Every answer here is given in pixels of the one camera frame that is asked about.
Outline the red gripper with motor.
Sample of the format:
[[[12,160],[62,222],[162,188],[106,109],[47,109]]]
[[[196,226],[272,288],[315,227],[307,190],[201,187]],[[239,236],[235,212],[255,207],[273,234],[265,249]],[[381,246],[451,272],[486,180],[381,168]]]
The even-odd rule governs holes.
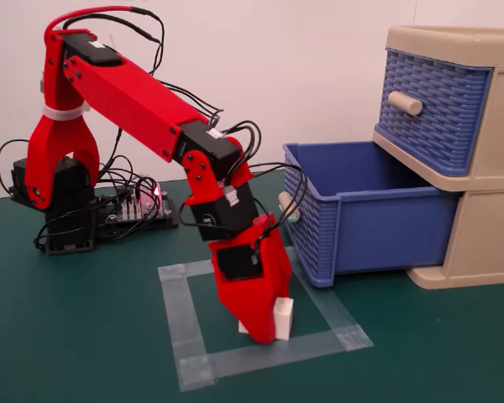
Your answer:
[[[274,300],[289,296],[292,273],[274,222],[271,212],[261,214],[234,238],[209,244],[221,302],[263,344],[275,339]]]

